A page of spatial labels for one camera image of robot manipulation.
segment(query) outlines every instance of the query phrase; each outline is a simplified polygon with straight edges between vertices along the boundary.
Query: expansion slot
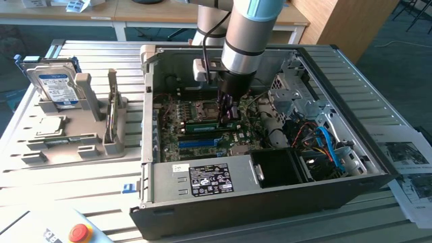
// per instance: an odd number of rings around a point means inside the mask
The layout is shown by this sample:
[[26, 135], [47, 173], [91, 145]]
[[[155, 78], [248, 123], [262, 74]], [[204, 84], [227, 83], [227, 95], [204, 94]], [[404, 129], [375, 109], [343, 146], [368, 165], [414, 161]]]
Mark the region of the expansion slot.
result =
[[187, 135], [179, 137], [179, 148], [218, 147], [223, 134]]
[[199, 155], [199, 156], [192, 156], [192, 157], [184, 157], [184, 158], [180, 158], [180, 161], [194, 160], [194, 159], [203, 159], [203, 158], [218, 158], [218, 155], [216, 154], [207, 154], [207, 155]]
[[179, 151], [179, 155], [184, 156], [184, 155], [194, 155], [194, 151], [192, 150], [187, 150], [187, 149], [180, 149]]

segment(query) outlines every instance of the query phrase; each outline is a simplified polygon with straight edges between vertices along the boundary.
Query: white sticker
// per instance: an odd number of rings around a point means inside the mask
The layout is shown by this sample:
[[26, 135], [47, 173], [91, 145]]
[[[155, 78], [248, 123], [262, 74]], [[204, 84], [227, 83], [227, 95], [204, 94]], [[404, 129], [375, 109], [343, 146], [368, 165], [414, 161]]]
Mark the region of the white sticker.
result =
[[111, 20], [111, 17], [91, 17], [91, 19]]
[[43, 74], [39, 78], [54, 103], [75, 105], [79, 102], [75, 90], [68, 86], [70, 78], [66, 74]]
[[190, 164], [174, 165], [174, 172], [186, 172], [190, 171]]

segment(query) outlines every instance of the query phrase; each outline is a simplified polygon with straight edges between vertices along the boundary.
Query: motherboard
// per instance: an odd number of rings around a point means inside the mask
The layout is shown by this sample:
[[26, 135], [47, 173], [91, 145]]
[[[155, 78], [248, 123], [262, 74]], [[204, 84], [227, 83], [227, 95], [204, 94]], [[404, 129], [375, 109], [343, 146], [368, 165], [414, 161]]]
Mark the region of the motherboard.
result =
[[260, 119], [247, 114], [254, 100], [244, 96], [239, 104], [240, 120], [226, 126], [218, 122], [216, 95], [186, 96], [159, 94], [154, 110], [159, 110], [160, 162], [244, 155], [262, 149], [256, 133], [263, 130]]

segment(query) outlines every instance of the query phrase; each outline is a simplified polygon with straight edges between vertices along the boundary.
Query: table leg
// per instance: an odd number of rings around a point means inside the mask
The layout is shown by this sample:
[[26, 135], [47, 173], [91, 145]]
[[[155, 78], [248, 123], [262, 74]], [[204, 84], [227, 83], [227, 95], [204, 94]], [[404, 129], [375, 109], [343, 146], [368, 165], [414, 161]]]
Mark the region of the table leg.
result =
[[291, 33], [288, 44], [299, 44], [304, 32], [304, 26], [296, 26], [295, 31]]
[[127, 27], [127, 23], [122, 21], [114, 21], [114, 28], [116, 31], [116, 37], [119, 42], [127, 41], [127, 34], [124, 28]]

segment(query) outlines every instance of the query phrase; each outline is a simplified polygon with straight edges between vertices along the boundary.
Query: warning label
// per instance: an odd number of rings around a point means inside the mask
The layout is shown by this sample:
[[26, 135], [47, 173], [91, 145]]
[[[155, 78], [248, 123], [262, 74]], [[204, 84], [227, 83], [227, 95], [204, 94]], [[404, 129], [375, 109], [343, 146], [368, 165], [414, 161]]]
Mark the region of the warning label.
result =
[[68, 86], [68, 76], [66, 74], [39, 75], [44, 90], [51, 100], [59, 105], [74, 105], [79, 102], [75, 90]]
[[228, 164], [190, 167], [194, 196], [234, 192]]

